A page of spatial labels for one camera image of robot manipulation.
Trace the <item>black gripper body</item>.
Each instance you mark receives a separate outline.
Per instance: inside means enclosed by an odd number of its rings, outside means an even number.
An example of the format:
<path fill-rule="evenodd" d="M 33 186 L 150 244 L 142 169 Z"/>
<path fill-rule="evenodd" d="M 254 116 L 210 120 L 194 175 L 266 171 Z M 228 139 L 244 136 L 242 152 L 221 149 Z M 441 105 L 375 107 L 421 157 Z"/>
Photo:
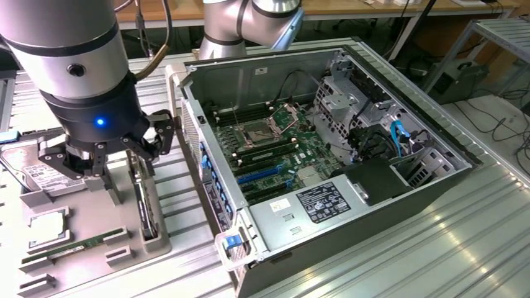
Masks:
<path fill-rule="evenodd" d="M 149 121 L 140 109 L 136 79 L 128 73 L 106 93 L 82 99 L 69 99 L 41 92 L 46 105 L 62 126 L 67 146 L 92 152 L 97 143 L 106 152 L 125 149 L 122 137 L 141 140 Z"/>

